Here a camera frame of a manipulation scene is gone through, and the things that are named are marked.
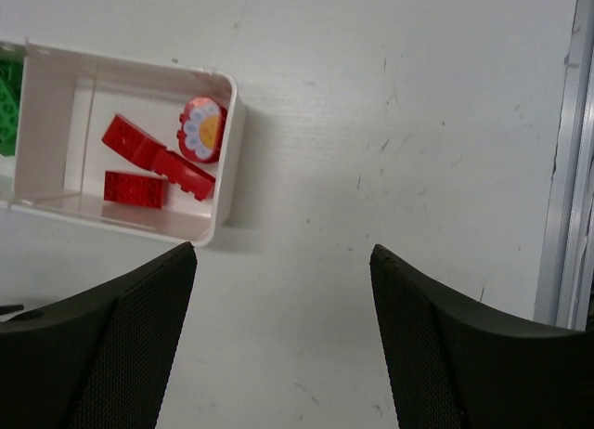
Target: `white plastic bin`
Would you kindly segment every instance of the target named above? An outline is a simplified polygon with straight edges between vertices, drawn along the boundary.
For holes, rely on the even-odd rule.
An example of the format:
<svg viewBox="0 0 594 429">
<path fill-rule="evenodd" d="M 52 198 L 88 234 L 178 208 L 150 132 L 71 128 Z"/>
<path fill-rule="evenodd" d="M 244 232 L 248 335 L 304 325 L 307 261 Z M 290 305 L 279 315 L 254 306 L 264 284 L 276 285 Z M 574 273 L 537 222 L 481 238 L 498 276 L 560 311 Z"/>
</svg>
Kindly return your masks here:
<svg viewBox="0 0 594 429">
<path fill-rule="evenodd" d="M 0 199 L 26 213 L 206 245 L 231 209 L 245 120 L 235 80 L 219 71 L 151 65 L 31 42 L 24 50 L 16 159 L 0 162 Z M 170 185 L 162 210 L 103 201 L 106 170 L 151 174 L 101 142 L 114 115 L 120 113 L 178 151 L 179 115 L 198 96 L 228 108 L 219 161 L 200 165 L 216 177 L 213 198 L 197 201 Z M 6 195 L 4 184 L 12 177 L 13 189 Z"/>
</svg>

